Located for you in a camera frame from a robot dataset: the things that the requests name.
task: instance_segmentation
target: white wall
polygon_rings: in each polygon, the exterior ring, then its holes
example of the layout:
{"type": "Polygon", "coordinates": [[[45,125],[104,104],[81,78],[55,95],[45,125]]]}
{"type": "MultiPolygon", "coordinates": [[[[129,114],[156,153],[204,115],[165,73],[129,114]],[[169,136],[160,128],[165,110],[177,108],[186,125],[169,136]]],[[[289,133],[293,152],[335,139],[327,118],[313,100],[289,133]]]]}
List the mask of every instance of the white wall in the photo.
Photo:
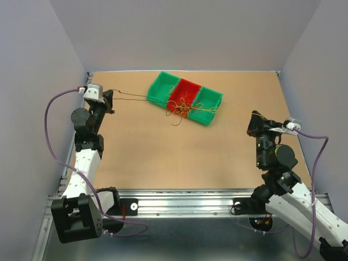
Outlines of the white wall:
{"type": "Polygon", "coordinates": [[[320,0],[50,0],[88,71],[280,70],[320,0]]]}
{"type": "MultiPolygon", "coordinates": [[[[85,71],[48,0],[0,2],[0,260],[31,260],[47,196],[62,168],[44,136],[47,102],[85,82],[85,71]]],[[[77,95],[49,114],[55,151],[66,158],[77,95]]]]}
{"type": "MultiPolygon", "coordinates": [[[[323,0],[280,78],[290,112],[303,131],[329,135],[318,165],[319,192],[348,222],[348,1],[323,0]]],[[[300,138],[309,166],[322,141],[300,138]]]]}

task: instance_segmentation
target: yellow string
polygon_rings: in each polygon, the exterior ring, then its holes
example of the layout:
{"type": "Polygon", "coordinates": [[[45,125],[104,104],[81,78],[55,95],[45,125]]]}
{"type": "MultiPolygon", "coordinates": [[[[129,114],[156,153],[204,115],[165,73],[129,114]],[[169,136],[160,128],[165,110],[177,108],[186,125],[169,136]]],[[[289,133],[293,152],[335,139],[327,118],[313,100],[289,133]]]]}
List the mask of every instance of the yellow string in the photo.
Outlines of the yellow string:
{"type": "MultiPolygon", "coordinates": [[[[173,102],[175,104],[173,113],[174,114],[178,114],[178,115],[180,115],[182,117],[187,117],[187,115],[190,112],[190,110],[194,110],[193,111],[194,113],[197,113],[198,111],[201,111],[201,112],[205,111],[205,112],[209,112],[209,113],[223,113],[223,114],[227,114],[227,115],[234,115],[234,116],[236,116],[236,113],[234,113],[234,112],[218,110],[219,107],[211,107],[209,109],[204,109],[204,104],[202,102],[198,102],[195,106],[188,106],[186,104],[186,102],[185,102],[185,98],[184,97],[181,97],[180,101],[181,101],[180,105],[176,101],[168,101],[168,103],[173,102]]],[[[258,113],[251,113],[251,114],[252,115],[257,115],[257,116],[260,116],[260,117],[264,118],[263,115],[258,114],[258,113]]]]}

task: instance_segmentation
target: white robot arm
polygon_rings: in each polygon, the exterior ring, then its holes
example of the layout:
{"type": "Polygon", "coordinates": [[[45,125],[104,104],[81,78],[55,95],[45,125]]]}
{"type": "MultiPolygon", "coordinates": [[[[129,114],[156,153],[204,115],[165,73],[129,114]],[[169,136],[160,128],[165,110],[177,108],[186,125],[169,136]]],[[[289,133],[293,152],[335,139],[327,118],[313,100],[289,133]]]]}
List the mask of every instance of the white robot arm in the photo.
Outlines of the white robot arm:
{"type": "MultiPolygon", "coordinates": [[[[102,86],[89,84],[79,88],[78,92],[84,94],[90,108],[78,108],[71,114],[76,131],[75,171],[72,172],[61,199],[54,200],[51,205],[54,224],[62,243],[100,237],[105,222],[98,206],[104,212],[113,206],[120,207],[120,198],[115,188],[96,191],[99,205],[89,186],[94,181],[104,151],[103,136],[98,134],[99,128],[105,113],[114,113],[113,91],[103,92],[102,86]]],[[[118,232],[122,227],[123,223],[113,221],[108,229],[118,232]]]]}
{"type": "Polygon", "coordinates": [[[265,184],[257,187],[251,198],[234,199],[240,203],[235,215],[249,211],[254,214],[264,206],[265,211],[283,219],[309,240],[313,239],[324,260],[348,260],[348,224],[316,198],[312,201],[312,193],[292,171],[297,164],[294,151],[280,144],[281,134],[297,135],[300,128],[301,123],[295,119],[279,123],[257,111],[252,112],[247,134],[256,138],[256,165],[267,173],[262,175],[265,184]]]}

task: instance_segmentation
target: metal frame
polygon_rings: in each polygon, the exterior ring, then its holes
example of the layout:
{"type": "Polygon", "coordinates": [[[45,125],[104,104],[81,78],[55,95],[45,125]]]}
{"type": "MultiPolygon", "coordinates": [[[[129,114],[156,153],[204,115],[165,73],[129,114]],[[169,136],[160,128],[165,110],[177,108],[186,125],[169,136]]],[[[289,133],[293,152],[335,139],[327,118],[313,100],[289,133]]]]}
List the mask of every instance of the metal frame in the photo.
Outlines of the metal frame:
{"type": "MultiPolygon", "coordinates": [[[[93,73],[88,73],[87,84],[92,81],[93,73]]],[[[66,163],[71,164],[74,153],[73,138],[66,163]]],[[[42,260],[52,227],[51,203],[63,194],[68,180],[69,170],[63,169],[58,191],[47,200],[38,241],[32,260],[42,260]]],[[[192,190],[125,190],[120,189],[121,198],[136,197],[138,215],[132,219],[173,219],[173,218],[232,218],[230,213],[235,197],[250,197],[253,189],[192,189],[192,190]]],[[[327,195],[317,195],[328,209],[333,211],[327,195]]]]}

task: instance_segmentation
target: bolt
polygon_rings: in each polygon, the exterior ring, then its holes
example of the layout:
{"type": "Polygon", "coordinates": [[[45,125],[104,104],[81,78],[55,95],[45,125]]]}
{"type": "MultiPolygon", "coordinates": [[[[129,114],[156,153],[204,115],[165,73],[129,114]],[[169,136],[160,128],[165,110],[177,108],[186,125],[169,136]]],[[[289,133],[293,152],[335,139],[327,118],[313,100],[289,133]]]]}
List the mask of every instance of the bolt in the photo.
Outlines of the bolt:
{"type": "Polygon", "coordinates": [[[131,210],[137,210],[137,209],[138,209],[138,204],[132,203],[132,204],[130,205],[130,208],[131,208],[131,210]]]}

